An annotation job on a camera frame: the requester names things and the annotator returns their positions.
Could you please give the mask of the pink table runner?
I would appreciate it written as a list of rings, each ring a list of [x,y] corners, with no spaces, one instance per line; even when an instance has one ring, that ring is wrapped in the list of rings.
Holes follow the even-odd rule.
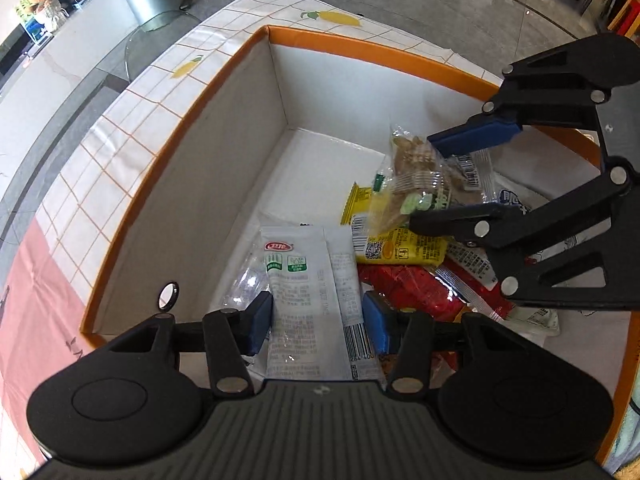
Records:
[[[57,240],[34,220],[1,291],[1,407],[36,464],[44,457],[29,429],[29,397],[90,351],[79,333],[91,285]]]

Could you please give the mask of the clear mixed nut packet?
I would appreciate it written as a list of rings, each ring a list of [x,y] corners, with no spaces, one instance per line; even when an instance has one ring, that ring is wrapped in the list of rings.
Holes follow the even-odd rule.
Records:
[[[371,186],[368,230],[381,235],[406,226],[416,212],[492,203],[497,199],[490,154],[442,156],[424,138],[390,129],[390,151]]]

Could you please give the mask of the red snack packet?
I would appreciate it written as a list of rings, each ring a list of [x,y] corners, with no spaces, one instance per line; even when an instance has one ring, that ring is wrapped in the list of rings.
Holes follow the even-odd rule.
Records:
[[[487,288],[452,261],[434,271],[360,263],[358,276],[364,286],[364,327],[385,375],[397,360],[410,314],[423,312],[436,322],[457,323],[472,311],[502,321],[513,310],[498,289]]]

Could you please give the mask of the yellow snack bar packet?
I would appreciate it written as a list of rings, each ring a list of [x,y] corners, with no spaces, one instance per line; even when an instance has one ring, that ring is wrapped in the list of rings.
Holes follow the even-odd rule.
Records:
[[[352,244],[358,263],[400,264],[437,268],[446,257],[448,240],[445,237],[418,235],[401,226],[380,235],[368,230],[371,189],[355,183],[347,197],[342,226],[350,226]]]

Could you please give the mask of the orange cardboard box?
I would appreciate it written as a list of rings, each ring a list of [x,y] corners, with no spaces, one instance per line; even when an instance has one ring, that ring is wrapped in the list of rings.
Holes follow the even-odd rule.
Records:
[[[431,401],[365,382],[270,382],[216,396],[179,370],[256,207],[317,223],[373,170],[388,124],[429,135],[480,114],[499,89],[380,44],[265,26],[206,86],[152,162],[81,324],[93,352],[58,406],[77,436],[56,461],[88,479],[601,479],[639,357],[626,328],[587,323],[571,366],[468,315],[434,326],[461,377]],[[601,173],[599,126],[526,126],[493,149],[551,200]]]

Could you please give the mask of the striped teal clothing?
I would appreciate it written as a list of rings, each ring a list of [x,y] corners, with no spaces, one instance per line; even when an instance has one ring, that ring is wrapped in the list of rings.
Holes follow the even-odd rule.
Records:
[[[639,456],[640,422],[639,395],[634,393],[629,399],[622,426],[617,434],[612,451],[604,469],[610,474],[633,462]]]

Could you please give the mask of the checkered lemon tablecloth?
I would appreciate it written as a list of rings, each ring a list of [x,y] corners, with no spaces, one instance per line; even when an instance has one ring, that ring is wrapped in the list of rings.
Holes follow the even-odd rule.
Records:
[[[28,239],[30,290],[48,306],[89,300],[108,245],[160,149],[232,55],[265,25],[316,30],[413,53],[498,84],[456,52],[320,0],[234,0],[171,41],[107,107],[58,170]]]

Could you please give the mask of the white ball candy packet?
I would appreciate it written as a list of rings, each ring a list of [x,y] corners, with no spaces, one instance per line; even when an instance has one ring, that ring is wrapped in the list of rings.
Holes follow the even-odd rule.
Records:
[[[384,384],[364,328],[349,226],[261,226],[222,305],[246,312],[261,292],[272,296],[271,313],[250,323],[250,342],[241,351],[258,382]]]

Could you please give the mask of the white tv console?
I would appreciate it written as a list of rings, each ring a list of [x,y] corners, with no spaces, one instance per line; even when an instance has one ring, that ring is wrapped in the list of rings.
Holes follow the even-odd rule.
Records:
[[[90,0],[1,92],[1,189],[85,76],[137,26],[126,0]]]

